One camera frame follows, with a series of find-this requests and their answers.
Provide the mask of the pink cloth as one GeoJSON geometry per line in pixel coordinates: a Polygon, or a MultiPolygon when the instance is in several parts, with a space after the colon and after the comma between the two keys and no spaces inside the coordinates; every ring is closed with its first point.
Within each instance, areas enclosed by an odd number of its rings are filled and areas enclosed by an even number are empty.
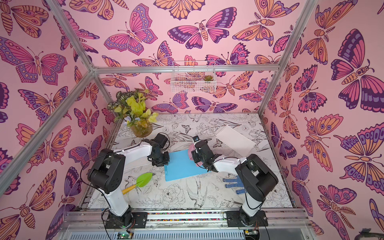
{"type": "Polygon", "coordinates": [[[194,161],[194,158],[193,158],[193,152],[195,151],[195,145],[194,144],[191,144],[190,146],[189,146],[189,149],[188,149],[188,156],[189,156],[189,159],[191,160],[191,161],[194,161]]]}

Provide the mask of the blue-edged drawing tablet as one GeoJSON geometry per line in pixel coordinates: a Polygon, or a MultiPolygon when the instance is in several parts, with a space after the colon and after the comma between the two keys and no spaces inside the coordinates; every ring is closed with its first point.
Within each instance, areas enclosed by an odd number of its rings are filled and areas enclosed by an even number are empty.
{"type": "Polygon", "coordinates": [[[164,166],[166,182],[207,173],[205,168],[200,168],[189,158],[188,153],[188,150],[169,153],[170,161],[168,165],[164,166]]]}

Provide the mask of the white drawing tablet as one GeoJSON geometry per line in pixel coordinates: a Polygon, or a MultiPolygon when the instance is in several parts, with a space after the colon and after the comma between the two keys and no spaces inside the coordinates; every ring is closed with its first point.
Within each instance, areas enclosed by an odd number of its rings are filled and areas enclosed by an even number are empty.
{"type": "Polygon", "coordinates": [[[216,134],[216,138],[234,150],[241,157],[247,157],[256,145],[253,141],[229,126],[222,128],[216,134]]]}

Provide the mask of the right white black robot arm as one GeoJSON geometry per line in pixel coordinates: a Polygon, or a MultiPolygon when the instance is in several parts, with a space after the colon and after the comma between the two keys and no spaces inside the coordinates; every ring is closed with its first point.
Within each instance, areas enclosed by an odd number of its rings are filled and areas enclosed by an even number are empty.
{"type": "Polygon", "coordinates": [[[193,137],[191,150],[193,161],[208,172],[225,172],[237,175],[245,190],[245,203],[240,208],[243,222],[250,222],[263,206],[268,194],[279,183],[275,173],[255,154],[245,158],[226,157],[214,154],[208,140],[193,137]]]}

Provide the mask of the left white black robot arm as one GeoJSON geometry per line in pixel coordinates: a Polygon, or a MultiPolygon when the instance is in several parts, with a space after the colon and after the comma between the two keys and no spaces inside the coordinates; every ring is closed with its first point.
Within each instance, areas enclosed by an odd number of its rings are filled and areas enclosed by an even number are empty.
{"type": "Polygon", "coordinates": [[[166,151],[166,145],[169,144],[168,136],[160,133],[152,140],[144,139],[126,149],[104,149],[99,153],[88,174],[88,181],[102,192],[112,215],[122,217],[130,208],[121,190],[126,166],[142,158],[150,160],[156,167],[167,165],[170,156],[166,151]]]}

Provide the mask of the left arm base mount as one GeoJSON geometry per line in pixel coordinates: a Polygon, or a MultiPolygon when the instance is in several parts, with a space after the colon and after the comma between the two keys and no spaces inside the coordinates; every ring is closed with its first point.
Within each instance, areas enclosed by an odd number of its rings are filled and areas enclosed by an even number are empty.
{"type": "Polygon", "coordinates": [[[107,229],[144,229],[147,220],[148,212],[137,212],[129,207],[121,217],[109,213],[105,223],[107,229]]]}

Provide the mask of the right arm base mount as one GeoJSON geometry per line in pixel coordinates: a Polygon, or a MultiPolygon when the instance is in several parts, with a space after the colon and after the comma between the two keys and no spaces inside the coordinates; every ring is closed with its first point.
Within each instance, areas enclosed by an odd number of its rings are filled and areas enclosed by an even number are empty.
{"type": "Polygon", "coordinates": [[[225,219],[229,227],[268,227],[269,223],[265,211],[258,211],[250,217],[243,209],[239,211],[226,211],[225,219]]]}

